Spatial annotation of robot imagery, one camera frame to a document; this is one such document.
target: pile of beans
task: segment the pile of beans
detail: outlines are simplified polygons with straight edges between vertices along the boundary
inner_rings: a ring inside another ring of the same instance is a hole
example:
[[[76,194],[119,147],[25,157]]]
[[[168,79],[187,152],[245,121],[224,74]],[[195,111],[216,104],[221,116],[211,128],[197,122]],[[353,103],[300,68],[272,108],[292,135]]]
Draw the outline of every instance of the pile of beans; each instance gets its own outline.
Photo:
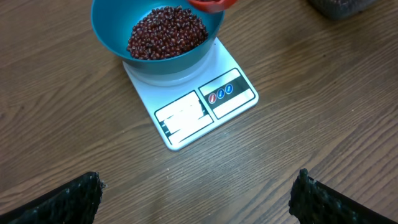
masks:
[[[191,9],[153,9],[132,28],[127,51],[141,60],[172,58],[198,47],[207,37],[205,25]]]

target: red scoop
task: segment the red scoop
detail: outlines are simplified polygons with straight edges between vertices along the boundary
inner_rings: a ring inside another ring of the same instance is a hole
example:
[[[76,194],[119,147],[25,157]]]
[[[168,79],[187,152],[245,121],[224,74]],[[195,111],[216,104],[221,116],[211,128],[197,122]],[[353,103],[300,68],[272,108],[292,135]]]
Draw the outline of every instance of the red scoop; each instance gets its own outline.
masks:
[[[214,0],[214,1],[206,1],[206,0],[188,0],[188,2],[195,8],[209,13],[221,12],[233,4],[236,3],[237,0]]]

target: kitchen scale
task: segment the kitchen scale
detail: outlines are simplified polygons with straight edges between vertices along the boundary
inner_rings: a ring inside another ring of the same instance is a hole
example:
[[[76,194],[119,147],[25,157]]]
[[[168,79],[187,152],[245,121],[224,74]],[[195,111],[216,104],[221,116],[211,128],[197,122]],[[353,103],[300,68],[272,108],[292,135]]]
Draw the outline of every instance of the kitchen scale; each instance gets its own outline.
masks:
[[[259,95],[216,38],[192,67],[169,75],[123,66],[166,146],[178,151],[253,107]]]

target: tabletop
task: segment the tabletop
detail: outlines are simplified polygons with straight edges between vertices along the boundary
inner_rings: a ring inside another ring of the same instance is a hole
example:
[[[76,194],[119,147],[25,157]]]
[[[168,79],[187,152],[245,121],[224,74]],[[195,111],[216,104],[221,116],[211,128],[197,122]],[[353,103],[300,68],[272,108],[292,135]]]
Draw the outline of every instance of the tabletop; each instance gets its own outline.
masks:
[[[0,214],[84,174],[95,223],[298,223],[311,177],[398,221],[398,2],[329,21],[305,0],[242,0],[219,38],[257,106],[180,152],[162,142],[89,0],[0,1]]]

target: black object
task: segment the black object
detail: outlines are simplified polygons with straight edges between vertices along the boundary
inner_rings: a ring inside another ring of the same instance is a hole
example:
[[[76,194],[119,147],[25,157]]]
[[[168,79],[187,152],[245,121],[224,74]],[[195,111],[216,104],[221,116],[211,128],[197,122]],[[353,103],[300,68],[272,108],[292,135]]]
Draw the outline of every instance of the black object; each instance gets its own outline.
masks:
[[[329,19],[344,19],[365,10],[376,0],[309,0]]]
[[[289,213],[301,224],[397,224],[300,170],[290,193]]]
[[[88,172],[61,187],[0,216],[0,224],[91,224],[105,185]]]

